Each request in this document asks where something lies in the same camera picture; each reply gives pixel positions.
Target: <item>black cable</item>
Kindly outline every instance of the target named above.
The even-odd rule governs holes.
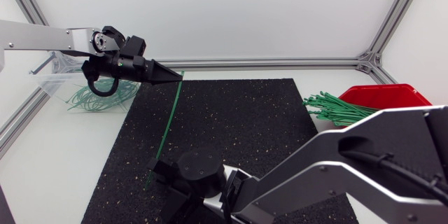
[[[342,151],[341,155],[346,158],[351,158],[369,163],[371,165],[376,165],[378,168],[387,169],[394,174],[397,174],[402,178],[407,179],[413,182],[415,185],[428,191],[431,195],[433,195],[436,199],[440,200],[441,203],[448,207],[448,194],[437,187],[437,184],[440,180],[440,178],[438,177],[435,177],[432,181],[427,181],[426,179],[421,178],[420,176],[407,171],[406,169],[389,161],[388,158],[390,158],[391,155],[382,155],[381,157],[378,157],[369,153],[352,150]]]
[[[98,96],[100,96],[100,97],[109,97],[109,96],[113,95],[113,94],[117,91],[119,80],[120,80],[119,78],[115,78],[115,80],[113,80],[113,84],[112,84],[111,89],[110,89],[109,91],[107,91],[107,92],[99,91],[99,90],[95,87],[95,81],[93,80],[93,78],[88,78],[88,79],[87,79],[87,84],[89,85],[90,90],[91,90],[94,94],[96,94],[96,95],[98,95]]]

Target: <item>aluminum frame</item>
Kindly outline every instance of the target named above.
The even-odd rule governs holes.
[[[16,0],[28,21],[37,25],[48,25],[36,0]],[[357,57],[347,58],[291,58],[291,59],[188,59],[160,60],[175,70],[219,71],[219,70],[274,70],[274,69],[356,69],[362,71],[378,84],[397,81],[382,67],[382,52],[400,24],[412,0],[395,0],[371,46]],[[36,89],[0,130],[0,158],[21,133],[26,124],[39,111],[49,96],[41,88]]]

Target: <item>bundle of green cable ties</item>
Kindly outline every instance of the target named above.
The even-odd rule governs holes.
[[[331,120],[336,126],[352,125],[379,110],[350,104],[322,91],[321,95],[305,98],[303,105],[321,109],[320,111],[308,111],[308,113],[316,114],[318,119]]]
[[[111,89],[113,78],[100,79],[95,83],[95,87],[98,90]],[[71,109],[84,109],[90,112],[100,112],[106,109],[110,109],[114,106],[119,106],[126,111],[123,106],[123,102],[133,98],[137,91],[139,91],[139,84],[133,81],[120,80],[117,91],[109,97],[99,97],[90,91],[88,86],[81,86],[69,100],[65,101],[70,104]]]

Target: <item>green cable tie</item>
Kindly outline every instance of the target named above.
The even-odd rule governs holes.
[[[171,109],[171,114],[169,115],[167,126],[165,127],[165,133],[163,134],[162,140],[160,142],[159,151],[157,152],[157,155],[155,156],[156,159],[159,159],[160,154],[162,153],[162,149],[165,144],[165,139],[167,138],[167,135],[168,135],[169,126],[171,125],[171,121],[173,120],[173,116],[174,116],[174,111],[176,110],[177,101],[179,100],[179,94],[181,93],[181,88],[182,88],[182,81],[180,81],[177,86],[176,98],[174,98],[174,103],[173,103],[173,107]],[[151,184],[152,178],[153,178],[153,171],[149,171],[148,179],[146,180],[146,184],[145,184],[145,190],[148,189],[149,184]]]

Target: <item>white backdrop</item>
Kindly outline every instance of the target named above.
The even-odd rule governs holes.
[[[155,59],[355,57],[393,0],[37,0],[51,26],[113,25]]]
[[[448,104],[448,0],[414,0],[384,51],[384,68],[433,104]]]

